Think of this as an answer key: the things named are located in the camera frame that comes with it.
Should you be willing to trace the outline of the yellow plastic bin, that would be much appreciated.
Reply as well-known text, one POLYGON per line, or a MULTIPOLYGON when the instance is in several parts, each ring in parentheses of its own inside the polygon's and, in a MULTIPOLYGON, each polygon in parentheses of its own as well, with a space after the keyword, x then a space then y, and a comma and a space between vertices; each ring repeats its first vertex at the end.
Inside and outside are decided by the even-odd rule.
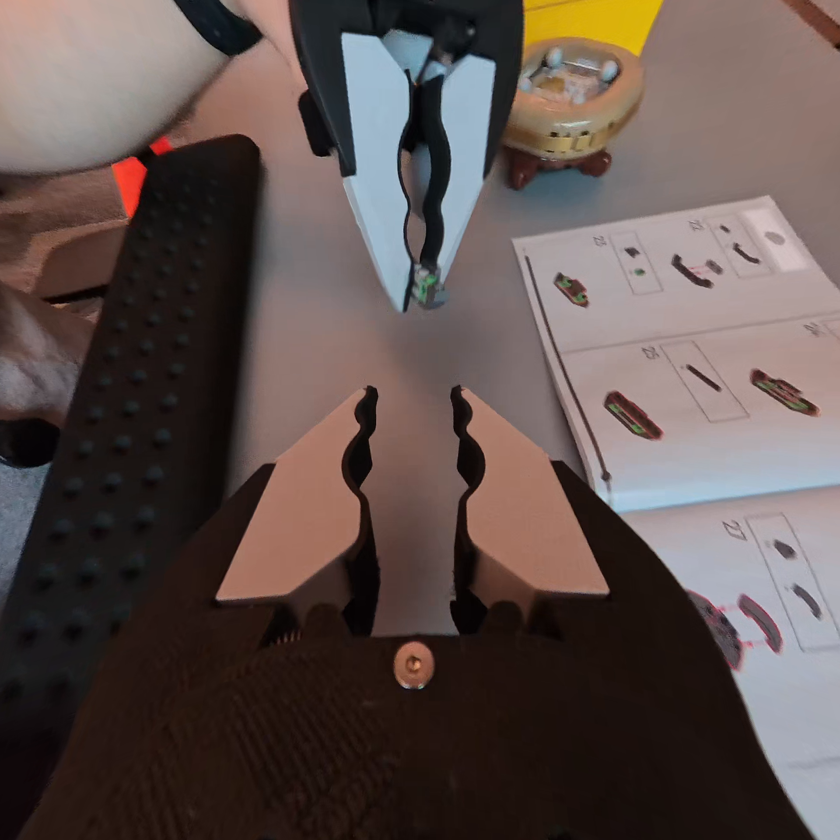
POLYGON ((587 38, 641 56, 662 1, 524 1, 524 45, 587 38))

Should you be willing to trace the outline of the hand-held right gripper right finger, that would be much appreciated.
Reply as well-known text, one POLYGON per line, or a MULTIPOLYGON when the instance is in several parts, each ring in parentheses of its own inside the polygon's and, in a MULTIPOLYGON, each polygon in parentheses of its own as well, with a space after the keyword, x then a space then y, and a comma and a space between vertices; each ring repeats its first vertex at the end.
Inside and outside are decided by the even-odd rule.
POLYGON ((459 634, 513 604, 528 625, 546 604, 603 600, 610 588, 548 453, 463 386, 450 393, 458 439, 454 597, 459 634))

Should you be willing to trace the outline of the brown brick assembly green studs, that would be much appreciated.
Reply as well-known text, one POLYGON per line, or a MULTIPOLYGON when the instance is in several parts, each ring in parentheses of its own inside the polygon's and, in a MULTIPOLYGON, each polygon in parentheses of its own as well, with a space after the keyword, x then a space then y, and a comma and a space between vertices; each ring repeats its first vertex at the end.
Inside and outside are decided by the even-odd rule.
POLYGON ((441 279, 438 266, 429 268, 421 262, 414 264, 409 298, 419 308, 426 311, 441 308, 448 302, 448 290, 441 279))

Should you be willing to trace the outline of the open instruction booklet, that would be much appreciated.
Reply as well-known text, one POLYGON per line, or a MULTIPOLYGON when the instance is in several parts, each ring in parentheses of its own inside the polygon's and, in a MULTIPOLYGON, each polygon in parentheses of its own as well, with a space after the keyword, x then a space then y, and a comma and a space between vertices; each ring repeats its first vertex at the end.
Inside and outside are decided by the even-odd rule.
POLYGON ((839 837, 838 288, 770 196, 514 238, 590 486, 706 619, 839 837))

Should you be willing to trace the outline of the person's left forearm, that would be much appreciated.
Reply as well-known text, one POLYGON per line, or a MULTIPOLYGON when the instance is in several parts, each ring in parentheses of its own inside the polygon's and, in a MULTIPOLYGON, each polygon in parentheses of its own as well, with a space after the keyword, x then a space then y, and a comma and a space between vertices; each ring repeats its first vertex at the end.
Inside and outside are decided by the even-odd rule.
MULTIPOLYGON (((174 1, 1 3, 1 171, 78 172, 157 140, 234 58, 174 1)), ((221 1, 304 86, 288 2, 221 1)))

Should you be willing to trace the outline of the grey desk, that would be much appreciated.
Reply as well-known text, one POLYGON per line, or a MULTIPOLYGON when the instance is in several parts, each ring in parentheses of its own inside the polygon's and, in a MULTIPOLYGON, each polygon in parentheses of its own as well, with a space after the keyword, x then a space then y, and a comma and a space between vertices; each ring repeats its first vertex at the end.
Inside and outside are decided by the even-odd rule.
POLYGON ((542 173, 522 192, 498 167, 465 232, 441 309, 395 312, 334 161, 311 155, 293 47, 261 44, 206 90, 191 140, 260 148, 244 366, 227 490, 365 385, 379 393, 371 504, 381 566, 374 631, 451 634, 464 385, 583 474, 511 240, 769 195, 838 282, 838 36, 785 2, 664 2, 644 47, 646 94, 602 178, 542 173))

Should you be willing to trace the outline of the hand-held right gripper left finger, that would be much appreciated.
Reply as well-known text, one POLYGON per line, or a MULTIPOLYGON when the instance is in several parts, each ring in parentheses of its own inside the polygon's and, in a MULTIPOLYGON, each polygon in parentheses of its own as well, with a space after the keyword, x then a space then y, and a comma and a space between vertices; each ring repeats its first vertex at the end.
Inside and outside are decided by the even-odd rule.
POLYGON ((378 399, 372 385, 353 392, 276 458, 216 604, 278 607, 299 627, 330 605, 353 635, 371 635, 380 565, 362 486, 378 399))

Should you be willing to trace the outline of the black wristband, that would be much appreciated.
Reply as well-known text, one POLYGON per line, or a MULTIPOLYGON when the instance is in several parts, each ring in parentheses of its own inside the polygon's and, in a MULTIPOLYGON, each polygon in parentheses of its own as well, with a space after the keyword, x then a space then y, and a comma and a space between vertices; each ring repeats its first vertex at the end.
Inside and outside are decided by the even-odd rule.
POLYGON ((187 22, 216 51, 233 58, 255 47, 263 34, 221 1, 174 1, 187 22))

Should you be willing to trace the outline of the orange fabric piece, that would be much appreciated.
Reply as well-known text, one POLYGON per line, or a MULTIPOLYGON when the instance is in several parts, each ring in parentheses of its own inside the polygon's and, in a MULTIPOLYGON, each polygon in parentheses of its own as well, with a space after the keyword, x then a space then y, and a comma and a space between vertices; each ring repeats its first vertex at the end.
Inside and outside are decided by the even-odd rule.
POLYGON ((128 219, 132 219, 137 211, 149 165, 158 156, 167 154, 172 149, 171 139, 164 135, 143 147, 136 154, 111 164, 111 173, 128 219))

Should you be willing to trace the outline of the tan round brick pot model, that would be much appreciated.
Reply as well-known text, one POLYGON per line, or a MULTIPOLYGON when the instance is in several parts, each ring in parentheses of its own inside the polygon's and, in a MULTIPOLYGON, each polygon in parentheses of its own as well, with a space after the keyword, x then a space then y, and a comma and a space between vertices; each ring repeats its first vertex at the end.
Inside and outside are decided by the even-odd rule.
POLYGON ((527 45, 502 137, 510 188, 524 189, 541 172, 603 176, 613 160, 609 144, 644 90, 641 59, 624 47, 580 37, 527 45))

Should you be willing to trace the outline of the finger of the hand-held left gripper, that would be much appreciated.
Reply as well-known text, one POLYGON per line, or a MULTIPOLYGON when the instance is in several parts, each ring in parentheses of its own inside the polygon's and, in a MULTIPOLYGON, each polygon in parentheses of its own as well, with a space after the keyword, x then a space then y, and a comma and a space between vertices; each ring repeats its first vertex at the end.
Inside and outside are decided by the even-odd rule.
POLYGON ((382 38, 344 33, 341 47, 355 161, 343 188, 381 287, 393 308, 404 312, 413 258, 406 244, 410 202, 401 159, 413 85, 424 65, 424 36, 405 30, 382 38))
POLYGON ((421 126, 427 150, 421 265, 448 272, 485 180, 496 64, 466 56, 430 60, 420 76, 421 126))

